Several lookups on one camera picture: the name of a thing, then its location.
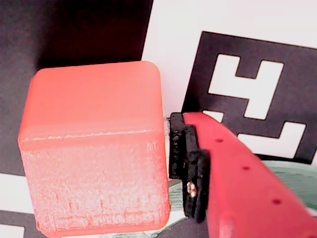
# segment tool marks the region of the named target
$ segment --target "red plastic part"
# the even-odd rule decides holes
[[[40,70],[31,80],[18,143],[37,229],[46,236],[157,230],[168,221],[154,64]]]
[[[210,238],[317,238],[304,204],[225,126],[203,113],[184,113],[209,151]]]

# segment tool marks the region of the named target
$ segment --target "hole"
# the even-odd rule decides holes
[[[273,203],[274,205],[279,205],[279,204],[282,203],[282,201],[281,201],[280,199],[273,199],[273,200],[272,200],[272,203]]]

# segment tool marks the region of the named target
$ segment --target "cube top face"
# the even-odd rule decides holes
[[[50,68],[18,139],[48,237],[162,228],[169,217],[160,77],[149,62]]]
[[[158,89],[159,71],[146,61],[42,69],[30,83],[19,141],[153,130],[163,120],[153,107]]]

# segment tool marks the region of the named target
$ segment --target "orange-red block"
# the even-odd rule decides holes
[[[47,68],[18,144],[48,237],[156,230],[169,217],[160,76],[150,62]]]

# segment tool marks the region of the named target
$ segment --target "green object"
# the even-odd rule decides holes
[[[307,207],[317,210],[317,167],[286,161],[263,161]]]

